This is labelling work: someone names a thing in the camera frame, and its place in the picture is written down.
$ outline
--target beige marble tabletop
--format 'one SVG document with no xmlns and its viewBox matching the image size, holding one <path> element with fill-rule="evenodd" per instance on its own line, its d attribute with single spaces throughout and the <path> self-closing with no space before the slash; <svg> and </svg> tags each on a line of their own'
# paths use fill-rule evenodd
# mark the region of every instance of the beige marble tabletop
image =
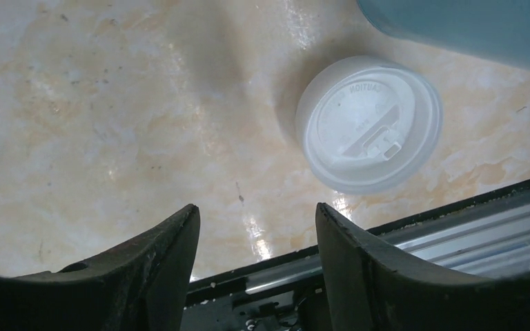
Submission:
<svg viewBox="0 0 530 331">
<path fill-rule="evenodd" d="M 444 101 L 429 162 L 346 196 L 312 175 L 297 101 L 372 54 Z M 530 72 L 386 37 L 354 0 L 0 0 L 0 274 L 57 271 L 187 203 L 193 279 L 315 245 L 318 201 L 364 228 L 530 178 Z"/>
</svg>

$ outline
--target white plastic lid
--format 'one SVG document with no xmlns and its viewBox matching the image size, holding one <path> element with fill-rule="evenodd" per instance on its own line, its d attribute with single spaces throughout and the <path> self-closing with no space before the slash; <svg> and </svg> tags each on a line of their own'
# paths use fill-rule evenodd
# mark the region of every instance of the white plastic lid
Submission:
<svg viewBox="0 0 530 331">
<path fill-rule="evenodd" d="M 348 194 L 379 192 L 408 179 L 433 152 L 442 103 L 420 75 L 388 61 L 352 57 L 307 87 L 298 137 L 316 177 Z"/>
</svg>

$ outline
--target countertop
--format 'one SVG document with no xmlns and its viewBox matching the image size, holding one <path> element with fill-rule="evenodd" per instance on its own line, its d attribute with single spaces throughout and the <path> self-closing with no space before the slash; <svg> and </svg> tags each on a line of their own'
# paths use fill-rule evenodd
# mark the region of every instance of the countertop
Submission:
<svg viewBox="0 0 530 331">
<path fill-rule="evenodd" d="M 370 54 L 444 102 L 430 160 L 367 197 L 311 173 L 293 129 L 323 68 Z M 375 30 L 354 0 L 0 0 L 0 274 L 106 250 L 195 203 L 193 279 L 530 179 L 530 72 Z"/>
</svg>

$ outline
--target lid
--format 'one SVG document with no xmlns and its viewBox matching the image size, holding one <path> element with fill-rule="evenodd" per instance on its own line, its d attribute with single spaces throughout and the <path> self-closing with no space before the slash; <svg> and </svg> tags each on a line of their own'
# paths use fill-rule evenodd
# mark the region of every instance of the lid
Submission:
<svg viewBox="0 0 530 331">
<path fill-rule="evenodd" d="M 308 121 L 304 151 L 326 185 L 374 193 L 415 173 L 434 150 L 441 127 L 440 99 L 423 77 L 373 66 L 324 94 Z"/>
</svg>

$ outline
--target blue plastic object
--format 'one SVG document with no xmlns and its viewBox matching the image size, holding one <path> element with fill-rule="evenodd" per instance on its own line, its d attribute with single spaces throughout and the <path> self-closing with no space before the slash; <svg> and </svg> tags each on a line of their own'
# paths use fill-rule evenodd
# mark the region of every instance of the blue plastic object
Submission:
<svg viewBox="0 0 530 331">
<path fill-rule="evenodd" d="M 392 37 L 530 69 L 530 0 L 358 0 Z"/>
</svg>

